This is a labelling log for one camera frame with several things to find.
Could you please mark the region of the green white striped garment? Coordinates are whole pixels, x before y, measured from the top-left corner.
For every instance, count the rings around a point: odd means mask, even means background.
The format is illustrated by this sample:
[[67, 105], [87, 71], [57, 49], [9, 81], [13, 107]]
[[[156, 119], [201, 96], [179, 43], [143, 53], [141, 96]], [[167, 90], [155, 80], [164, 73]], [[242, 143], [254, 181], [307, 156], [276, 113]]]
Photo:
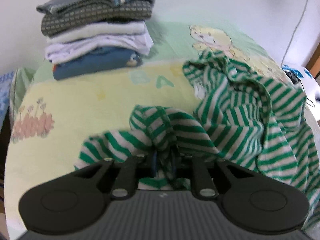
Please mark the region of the green white striped garment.
[[134, 107], [128, 131], [108, 131], [84, 141], [76, 169], [109, 158], [119, 163], [156, 153], [155, 176], [141, 189], [187, 189], [174, 174], [179, 155], [225, 159], [302, 191], [310, 209], [304, 230], [319, 228], [319, 158], [307, 124], [305, 93], [222, 52], [205, 51], [183, 65], [200, 97], [193, 114], [161, 106]]

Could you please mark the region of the pastel cartoon bed sheet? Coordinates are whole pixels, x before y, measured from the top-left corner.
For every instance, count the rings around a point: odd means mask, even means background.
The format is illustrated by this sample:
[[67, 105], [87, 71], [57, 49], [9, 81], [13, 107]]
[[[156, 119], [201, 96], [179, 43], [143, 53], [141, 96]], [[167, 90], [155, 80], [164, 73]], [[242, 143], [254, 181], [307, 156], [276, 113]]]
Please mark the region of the pastel cartoon bed sheet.
[[[61, 81], [44, 64], [15, 112], [13, 134], [5, 165], [4, 207], [10, 239], [18, 239], [25, 226], [18, 201], [33, 186], [76, 170], [85, 140], [108, 131], [128, 131], [135, 106], [161, 106], [193, 114], [199, 95], [183, 74], [187, 61], [205, 51], [191, 32], [198, 25], [148, 24], [154, 46], [138, 68], [107, 70]], [[223, 54], [243, 62], [260, 76], [293, 84], [267, 52], [250, 37], [230, 27], [212, 32], [223, 43]], [[319, 126], [305, 102], [304, 117], [319, 150]]]

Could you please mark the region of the blue folded garment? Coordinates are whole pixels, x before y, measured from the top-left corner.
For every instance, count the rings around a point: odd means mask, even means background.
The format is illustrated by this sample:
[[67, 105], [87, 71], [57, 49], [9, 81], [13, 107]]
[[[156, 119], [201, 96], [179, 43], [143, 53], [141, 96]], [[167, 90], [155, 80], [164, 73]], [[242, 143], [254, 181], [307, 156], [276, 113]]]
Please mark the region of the blue folded garment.
[[70, 77], [92, 74], [105, 70], [137, 67], [142, 63], [140, 54], [134, 50], [117, 47], [101, 47], [89, 53], [53, 66], [53, 78], [63, 80]]

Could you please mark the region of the blue white patterned mat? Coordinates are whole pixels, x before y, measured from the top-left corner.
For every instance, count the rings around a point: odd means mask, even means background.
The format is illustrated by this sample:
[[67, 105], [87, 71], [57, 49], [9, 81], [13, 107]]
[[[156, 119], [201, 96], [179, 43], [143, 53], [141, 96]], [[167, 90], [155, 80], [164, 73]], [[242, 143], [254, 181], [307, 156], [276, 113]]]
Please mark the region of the blue white patterned mat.
[[313, 76], [305, 67], [296, 64], [283, 64], [282, 69], [295, 73], [300, 79], [313, 79]]

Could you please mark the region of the lilac white folded garment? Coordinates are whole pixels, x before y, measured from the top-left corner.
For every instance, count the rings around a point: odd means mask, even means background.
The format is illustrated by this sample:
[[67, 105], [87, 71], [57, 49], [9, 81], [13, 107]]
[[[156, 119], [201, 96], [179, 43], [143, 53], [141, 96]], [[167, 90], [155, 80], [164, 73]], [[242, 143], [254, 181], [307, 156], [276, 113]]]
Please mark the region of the lilac white folded garment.
[[51, 44], [45, 49], [45, 59], [53, 64], [65, 63], [102, 47], [126, 48], [148, 55], [152, 46], [153, 40], [149, 33], [139, 35], [98, 35], [69, 43]]

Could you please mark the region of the dark checked folded garment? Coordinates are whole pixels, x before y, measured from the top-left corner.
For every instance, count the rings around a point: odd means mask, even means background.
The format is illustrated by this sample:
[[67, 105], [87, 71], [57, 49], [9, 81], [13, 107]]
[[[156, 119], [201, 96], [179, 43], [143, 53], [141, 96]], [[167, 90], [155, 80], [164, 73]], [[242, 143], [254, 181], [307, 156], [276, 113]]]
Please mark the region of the dark checked folded garment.
[[54, 36], [86, 24], [145, 21], [150, 19], [151, 15], [152, 5], [148, 1], [133, 1], [117, 8], [106, 4], [90, 4], [60, 16], [46, 14], [41, 22], [41, 32], [45, 36]]

